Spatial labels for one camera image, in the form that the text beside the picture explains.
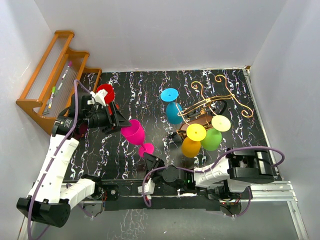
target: pink cup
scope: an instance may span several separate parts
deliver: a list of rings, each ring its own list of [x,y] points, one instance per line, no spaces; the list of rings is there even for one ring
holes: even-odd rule
[[[121,134],[125,137],[125,139],[127,139],[129,143],[134,145],[141,145],[138,151],[140,157],[143,158],[144,153],[152,154],[155,147],[151,143],[144,144],[146,134],[141,123],[136,119],[132,119],[129,122],[131,123],[131,126],[121,128]]]

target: marble tabletop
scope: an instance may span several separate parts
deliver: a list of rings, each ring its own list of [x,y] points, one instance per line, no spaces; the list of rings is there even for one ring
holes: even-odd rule
[[[227,100],[224,116],[231,121],[231,129],[222,133],[218,150],[206,151],[201,148],[194,158],[182,155],[182,141],[179,136],[171,137],[180,126],[168,123],[166,106],[160,99],[166,88],[179,92],[177,102],[187,108],[201,100],[198,90],[191,88],[191,82],[199,81],[204,86],[204,96],[228,95],[225,83],[216,82],[216,75],[227,78],[227,86],[237,99],[253,109],[253,117],[242,116],[243,106],[234,99]],[[83,76],[82,81],[92,89],[96,75]],[[108,72],[101,75],[99,85],[111,84],[115,92],[115,102],[128,120],[137,119],[145,129],[145,143],[155,147],[154,155],[167,165],[192,168],[206,166],[229,147],[267,146],[257,112],[255,111],[246,78],[242,69],[185,70],[185,71],[137,71]],[[217,109],[222,104],[217,102]],[[145,162],[138,155],[138,146],[125,140],[120,132],[105,135],[101,129],[89,129],[80,140],[68,166],[64,180],[78,180],[83,174],[101,176],[102,179],[141,179],[145,175]]]

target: gray floor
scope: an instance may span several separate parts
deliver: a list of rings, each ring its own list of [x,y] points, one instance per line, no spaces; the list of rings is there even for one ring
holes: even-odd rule
[[[43,225],[35,223],[36,237]],[[201,209],[105,211],[94,220],[75,208],[62,228],[50,227],[43,240],[296,240],[286,202],[252,202],[232,220]]]

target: white wall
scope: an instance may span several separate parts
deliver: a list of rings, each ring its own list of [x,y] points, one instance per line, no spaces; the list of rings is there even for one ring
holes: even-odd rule
[[[252,65],[286,0],[35,0],[104,71]]]
[[[320,235],[320,1],[289,0],[251,68],[271,145],[284,151],[311,240]]]
[[[33,0],[0,1],[0,238],[16,239],[16,209],[39,174],[49,136],[15,103],[53,34]]]

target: wooden rack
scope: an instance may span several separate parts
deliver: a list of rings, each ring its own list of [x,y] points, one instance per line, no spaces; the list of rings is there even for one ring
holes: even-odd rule
[[[51,134],[58,114],[70,106],[74,94],[74,80],[81,79],[83,73],[96,73],[96,81],[92,91],[96,91],[102,70],[86,67],[89,53],[75,51],[69,47],[75,34],[72,31],[56,31],[53,39],[44,52],[39,64],[33,72],[28,84],[16,104],[22,108],[44,131]],[[65,78],[62,80],[69,63]],[[51,108],[48,102],[52,89],[61,85],[54,95]]]

